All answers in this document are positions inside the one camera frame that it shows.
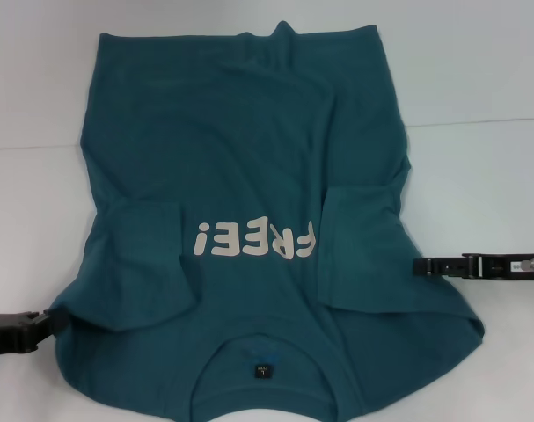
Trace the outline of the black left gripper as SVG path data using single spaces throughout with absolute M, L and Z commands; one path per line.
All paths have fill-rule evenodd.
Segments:
M 34 352 L 43 340 L 63 331 L 69 325 L 68 318 L 57 318 L 54 311 L 26 312 L 23 314 L 0 314 L 0 355 L 22 353 L 21 328 L 25 328 L 24 347 Z

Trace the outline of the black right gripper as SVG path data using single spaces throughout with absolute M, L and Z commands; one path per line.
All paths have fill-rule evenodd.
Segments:
M 465 258 L 469 278 L 475 280 L 534 280 L 534 253 L 479 254 L 466 253 L 464 258 L 417 258 L 413 274 L 417 276 L 465 276 Z

